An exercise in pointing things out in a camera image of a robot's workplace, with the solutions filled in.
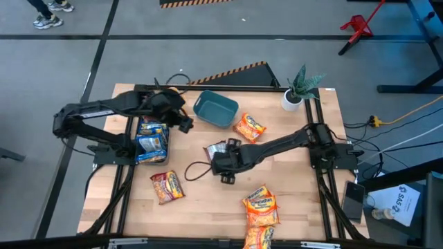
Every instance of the teal plastic container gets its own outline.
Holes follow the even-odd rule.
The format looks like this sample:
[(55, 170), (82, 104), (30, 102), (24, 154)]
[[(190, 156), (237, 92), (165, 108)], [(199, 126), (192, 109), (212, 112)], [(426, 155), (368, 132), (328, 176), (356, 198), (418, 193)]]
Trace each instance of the teal plastic container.
[(238, 111), (238, 103), (213, 91), (205, 90), (194, 104), (195, 114), (220, 128), (229, 128)]

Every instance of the potted plant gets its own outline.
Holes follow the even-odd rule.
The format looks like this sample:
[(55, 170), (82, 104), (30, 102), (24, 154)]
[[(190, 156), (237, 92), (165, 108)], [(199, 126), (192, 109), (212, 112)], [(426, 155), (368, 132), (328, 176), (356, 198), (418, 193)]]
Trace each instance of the potted plant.
[(289, 89), (284, 92), (282, 107), (286, 111), (296, 111), (303, 100), (315, 98), (309, 90), (315, 88), (325, 75), (315, 75), (305, 80), (306, 66), (303, 65), (296, 78), (291, 83), (288, 79)]

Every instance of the gray floor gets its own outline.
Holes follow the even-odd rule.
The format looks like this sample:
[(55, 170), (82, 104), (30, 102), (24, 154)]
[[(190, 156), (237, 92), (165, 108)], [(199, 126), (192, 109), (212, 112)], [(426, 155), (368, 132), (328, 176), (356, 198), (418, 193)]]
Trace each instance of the gray floor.
[[(25, 1), (4, 0), (0, 9), (0, 35), (102, 33), (112, 0), (72, 0), (74, 13), (61, 13), (65, 25), (45, 31), (32, 27), (35, 11)], [(120, 0), (113, 35), (259, 34), (343, 35), (339, 26), (350, 16), (366, 17), (375, 3), (346, 0), (244, 0), (173, 9), (160, 9), (156, 1)], [(419, 5), (425, 16), (429, 5)], [(420, 35), (404, 4), (386, 4), (370, 24), (376, 35)], [(443, 30), (437, 20), (426, 24), (430, 33)], [(25, 162), (0, 160), (0, 240), (28, 239), (33, 235), (59, 160), (62, 144), (51, 134), (52, 115), (82, 95), (98, 41), (0, 40), (0, 147), (27, 155)], [(393, 120), (425, 104), (436, 95), (378, 94), (378, 84), (415, 84), (437, 69), (428, 45), (421, 42), (363, 41), (346, 55), (337, 52), (344, 41), (267, 40), (151, 40), (108, 41), (90, 100), (109, 98), (115, 83), (164, 82), (183, 70), (192, 79), (213, 75), (256, 61), (267, 61), (284, 84), (298, 69), (326, 73), (321, 86), (334, 87), (346, 122), (364, 122), (369, 115)], [(443, 44), (437, 43), (443, 52)], [(411, 116), (417, 118), (443, 107), (443, 102)], [(381, 148), (415, 136), (443, 122), (435, 114), (372, 140)], [(102, 127), (103, 119), (91, 124)], [(389, 127), (369, 129), (366, 137)], [(350, 130), (361, 136), (363, 130)], [(441, 140), (441, 130), (409, 145)], [(91, 143), (78, 140), (78, 149)], [(372, 152), (368, 151), (362, 158)], [(407, 165), (442, 156), (443, 146), (391, 153)], [(91, 158), (73, 154), (48, 235), (75, 234), (82, 210), (84, 183), (91, 173)], [(404, 166), (386, 159), (386, 169)], [(368, 220), (377, 241), (405, 243), (406, 235)]]

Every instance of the white flower pot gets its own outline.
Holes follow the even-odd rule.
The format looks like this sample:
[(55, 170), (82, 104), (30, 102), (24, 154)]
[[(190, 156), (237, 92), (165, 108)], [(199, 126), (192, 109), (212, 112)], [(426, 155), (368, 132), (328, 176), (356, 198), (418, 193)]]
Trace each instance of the white flower pot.
[(284, 92), (284, 95), (282, 97), (282, 107), (284, 110), (286, 111), (297, 111), (298, 107), (302, 104), (303, 100), (300, 100), (299, 103), (292, 103), (290, 102), (287, 98), (286, 98), (286, 94), (288, 94), (288, 92), (291, 89), (288, 89), (287, 91)]

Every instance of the smartphone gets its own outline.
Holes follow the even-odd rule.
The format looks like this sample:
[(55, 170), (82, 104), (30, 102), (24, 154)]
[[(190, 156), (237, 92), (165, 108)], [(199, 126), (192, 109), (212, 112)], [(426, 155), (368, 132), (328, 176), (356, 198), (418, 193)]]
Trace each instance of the smartphone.
[(350, 181), (346, 182), (345, 198), (343, 199), (342, 208), (349, 220), (361, 223), (364, 196), (364, 186)]

